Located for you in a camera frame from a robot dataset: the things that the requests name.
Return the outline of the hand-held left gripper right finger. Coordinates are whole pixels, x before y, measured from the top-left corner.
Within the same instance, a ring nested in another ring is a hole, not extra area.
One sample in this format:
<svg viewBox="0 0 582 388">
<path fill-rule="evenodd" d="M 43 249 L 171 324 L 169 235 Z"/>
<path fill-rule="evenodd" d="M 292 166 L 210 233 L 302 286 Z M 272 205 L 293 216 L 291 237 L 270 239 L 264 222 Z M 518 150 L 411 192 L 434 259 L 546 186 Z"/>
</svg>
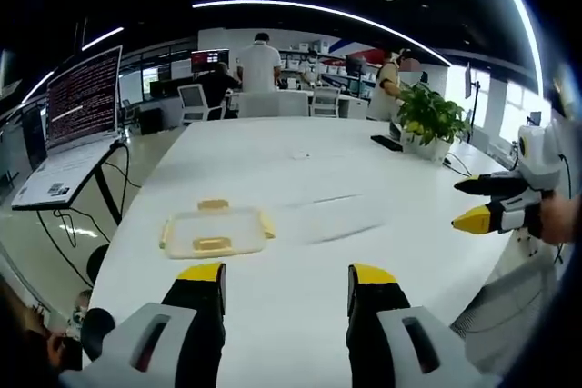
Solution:
<svg viewBox="0 0 582 388">
<path fill-rule="evenodd" d="M 354 387 L 496 387 L 463 340 L 427 308 L 412 306 L 395 276 L 348 267 L 346 347 Z"/>
</svg>

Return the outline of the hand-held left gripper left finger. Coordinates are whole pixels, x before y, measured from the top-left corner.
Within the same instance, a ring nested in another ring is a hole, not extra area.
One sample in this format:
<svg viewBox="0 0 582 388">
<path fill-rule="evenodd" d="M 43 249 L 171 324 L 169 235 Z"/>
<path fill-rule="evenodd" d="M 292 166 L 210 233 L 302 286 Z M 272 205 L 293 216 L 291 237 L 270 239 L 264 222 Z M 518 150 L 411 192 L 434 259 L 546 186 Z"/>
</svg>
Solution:
<svg viewBox="0 0 582 388">
<path fill-rule="evenodd" d="M 200 264 L 180 273 L 160 303 L 123 322 L 92 308 L 81 330 L 90 364 L 61 373 L 63 387 L 214 387 L 224 327 L 226 266 Z"/>
</svg>

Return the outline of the person's right hand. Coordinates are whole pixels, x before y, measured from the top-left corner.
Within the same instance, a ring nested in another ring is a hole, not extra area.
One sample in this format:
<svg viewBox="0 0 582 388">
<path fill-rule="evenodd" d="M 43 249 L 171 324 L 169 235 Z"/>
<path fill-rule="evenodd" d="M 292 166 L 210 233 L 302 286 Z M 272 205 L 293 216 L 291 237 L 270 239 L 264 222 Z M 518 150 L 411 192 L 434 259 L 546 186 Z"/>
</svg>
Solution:
<svg viewBox="0 0 582 388">
<path fill-rule="evenodd" d="M 581 194 L 567 199 L 558 193 L 542 200 L 539 212 L 542 241 L 552 245 L 574 242 L 580 201 Z"/>
</svg>

